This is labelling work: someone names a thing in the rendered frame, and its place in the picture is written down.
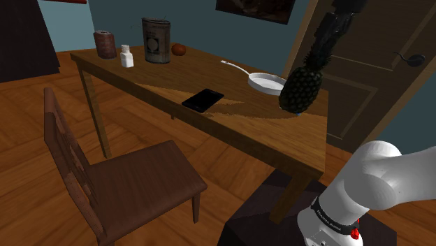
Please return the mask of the brown wooden door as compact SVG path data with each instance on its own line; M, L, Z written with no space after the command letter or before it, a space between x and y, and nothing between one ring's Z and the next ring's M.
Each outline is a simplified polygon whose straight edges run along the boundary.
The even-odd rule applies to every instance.
M326 142L374 140L436 71L436 0L368 0L324 68Z

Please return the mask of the dark pineapple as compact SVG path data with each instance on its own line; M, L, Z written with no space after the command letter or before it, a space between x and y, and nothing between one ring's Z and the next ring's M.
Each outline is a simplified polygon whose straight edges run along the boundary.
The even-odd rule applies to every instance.
M296 68L286 80L279 95L279 106L290 113L301 114L316 99L323 80L322 69L329 63L331 51L310 51L303 65Z

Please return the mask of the white frying pan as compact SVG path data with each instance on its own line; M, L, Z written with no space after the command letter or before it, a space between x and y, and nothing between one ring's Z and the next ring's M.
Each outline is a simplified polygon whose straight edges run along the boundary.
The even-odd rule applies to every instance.
M273 96L279 96L286 80L277 75L269 73L249 73L243 68L228 61L221 60L221 63L235 67L248 75L248 84L255 90Z

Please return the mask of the wooden table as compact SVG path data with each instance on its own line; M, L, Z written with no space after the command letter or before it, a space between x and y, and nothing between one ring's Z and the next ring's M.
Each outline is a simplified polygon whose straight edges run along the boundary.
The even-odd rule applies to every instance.
M221 63L221 57L188 48L168 64L145 60L142 46L131 49L132 68L120 60L100 58L95 50L71 53L77 64L96 132L105 157L110 147L92 80L102 81L294 176L319 179L325 171L328 92L321 90L302 115L280 109L278 98L248 85L246 76ZM204 113L182 102L204 89L224 95Z

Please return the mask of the black phone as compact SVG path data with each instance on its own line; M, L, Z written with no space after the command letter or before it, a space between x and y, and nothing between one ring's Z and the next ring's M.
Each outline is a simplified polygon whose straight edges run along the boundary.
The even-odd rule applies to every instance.
M198 113L204 113L223 97L224 95L219 92L212 91L211 89L204 89L183 101L182 105L195 110Z

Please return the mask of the large grey tin can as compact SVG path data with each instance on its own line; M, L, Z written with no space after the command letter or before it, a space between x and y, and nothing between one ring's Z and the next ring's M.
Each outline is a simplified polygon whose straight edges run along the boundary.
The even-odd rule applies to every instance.
M153 64L170 62L170 22L151 17L142 18L145 60Z

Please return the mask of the small white bottle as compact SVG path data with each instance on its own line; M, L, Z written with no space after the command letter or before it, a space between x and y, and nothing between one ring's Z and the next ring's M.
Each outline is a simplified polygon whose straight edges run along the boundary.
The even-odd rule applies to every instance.
M131 68L134 66L133 55L130 52L130 47L128 45L121 45L121 63L125 68Z

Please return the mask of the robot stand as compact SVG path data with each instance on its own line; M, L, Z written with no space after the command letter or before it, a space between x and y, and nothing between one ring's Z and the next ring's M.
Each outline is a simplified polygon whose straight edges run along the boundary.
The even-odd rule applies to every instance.
M329 186L273 171L227 221L218 246L397 246L368 214L431 199L416 192L400 157L352 157Z

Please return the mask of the small reddish brown can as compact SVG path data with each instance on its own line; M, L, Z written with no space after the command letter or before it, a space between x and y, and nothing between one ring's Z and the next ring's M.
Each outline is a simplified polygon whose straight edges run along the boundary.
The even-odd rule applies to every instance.
M102 59L115 59L117 51L115 38L109 31L98 30L93 33L97 55Z

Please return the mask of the brown wooden chair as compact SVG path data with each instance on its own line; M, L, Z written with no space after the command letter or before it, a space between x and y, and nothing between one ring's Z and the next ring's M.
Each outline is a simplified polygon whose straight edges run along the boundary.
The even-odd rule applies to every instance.
M207 185L174 141L90 164L49 87L44 89L44 141L98 246L115 246L185 201L192 202L198 221Z

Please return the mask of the dark cabinet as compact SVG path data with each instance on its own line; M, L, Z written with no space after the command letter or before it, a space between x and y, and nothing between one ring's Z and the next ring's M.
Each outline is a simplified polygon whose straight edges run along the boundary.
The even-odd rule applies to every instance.
M0 83L59 72L37 0L0 0Z

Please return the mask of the dark wall picture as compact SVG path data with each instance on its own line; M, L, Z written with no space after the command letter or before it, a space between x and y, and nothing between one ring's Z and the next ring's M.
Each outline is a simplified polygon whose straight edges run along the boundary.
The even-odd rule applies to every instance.
M216 10L288 24L296 0L216 0Z

